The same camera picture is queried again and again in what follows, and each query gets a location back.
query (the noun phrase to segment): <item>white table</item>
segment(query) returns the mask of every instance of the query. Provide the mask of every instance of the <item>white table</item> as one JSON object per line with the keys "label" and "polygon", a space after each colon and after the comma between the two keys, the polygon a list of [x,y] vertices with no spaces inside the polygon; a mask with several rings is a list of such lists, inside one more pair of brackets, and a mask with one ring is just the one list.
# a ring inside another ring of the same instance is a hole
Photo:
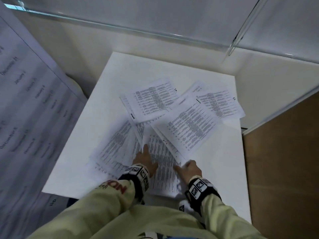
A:
{"label": "white table", "polygon": [[[96,187],[86,163],[110,124],[119,115],[126,115],[120,93],[165,76],[172,79],[179,94],[197,80],[209,86],[223,83],[236,94],[234,76],[114,52],[42,191],[81,198]],[[192,159],[215,185],[223,202],[251,222],[239,119],[224,122]]]}

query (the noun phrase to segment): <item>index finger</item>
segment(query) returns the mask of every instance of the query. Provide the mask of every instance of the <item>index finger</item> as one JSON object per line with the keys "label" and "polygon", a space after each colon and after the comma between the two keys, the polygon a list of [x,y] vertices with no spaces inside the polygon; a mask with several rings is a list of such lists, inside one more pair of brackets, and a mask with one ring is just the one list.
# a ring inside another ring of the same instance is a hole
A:
{"label": "index finger", "polygon": [[150,153],[148,152],[148,145],[147,145],[147,144],[144,144],[143,154],[144,154],[144,155],[149,155],[149,154],[150,154]]}

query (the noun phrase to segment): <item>black glove cuff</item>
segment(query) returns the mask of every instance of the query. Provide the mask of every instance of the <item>black glove cuff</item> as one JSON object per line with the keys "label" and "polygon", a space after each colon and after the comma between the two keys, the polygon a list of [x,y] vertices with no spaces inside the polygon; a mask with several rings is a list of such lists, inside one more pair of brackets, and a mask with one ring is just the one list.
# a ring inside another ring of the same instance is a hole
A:
{"label": "black glove cuff", "polygon": [[140,165],[132,165],[119,177],[119,180],[131,180],[135,187],[135,198],[141,201],[145,191],[148,189],[150,176],[147,170]]}
{"label": "black glove cuff", "polygon": [[185,192],[185,196],[190,204],[190,207],[192,207],[193,210],[200,215],[202,215],[200,211],[202,201],[207,195],[210,194],[214,194],[221,199],[213,184],[204,178],[192,179],[188,184],[188,190]]}

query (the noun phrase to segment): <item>hand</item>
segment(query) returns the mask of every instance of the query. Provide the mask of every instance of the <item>hand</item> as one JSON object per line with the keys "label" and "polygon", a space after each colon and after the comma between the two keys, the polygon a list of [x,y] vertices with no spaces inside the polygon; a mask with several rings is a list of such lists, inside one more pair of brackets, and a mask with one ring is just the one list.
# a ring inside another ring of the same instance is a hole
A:
{"label": "hand", "polygon": [[136,154],[136,157],[133,160],[133,164],[137,164],[137,163],[141,163],[142,165],[144,165],[148,169],[148,172],[150,173],[150,177],[152,177],[155,174],[155,172],[159,166],[158,162],[152,163],[150,154],[148,152],[148,145],[147,144],[145,144],[143,147],[143,153],[138,152]]}
{"label": "hand", "polygon": [[188,161],[185,164],[185,168],[181,168],[180,166],[177,166],[177,165],[174,165],[173,168],[186,185],[188,185],[190,179],[193,176],[195,175],[199,175],[200,177],[202,176],[202,171],[200,170],[199,167],[197,167],[196,162],[194,160]]}

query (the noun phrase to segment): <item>stack of papers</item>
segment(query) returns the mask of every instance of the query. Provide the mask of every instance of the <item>stack of papers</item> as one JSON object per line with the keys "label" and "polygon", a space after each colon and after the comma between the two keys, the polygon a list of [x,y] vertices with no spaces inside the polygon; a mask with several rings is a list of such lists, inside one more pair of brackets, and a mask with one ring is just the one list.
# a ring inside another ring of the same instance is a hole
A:
{"label": "stack of papers", "polygon": [[245,116],[226,86],[208,87],[201,81],[180,96],[172,81],[163,78],[119,98],[127,114],[116,119],[92,152],[90,175],[98,182],[120,177],[148,144],[159,167],[147,192],[173,198],[181,193],[173,165],[189,161],[223,120]]}

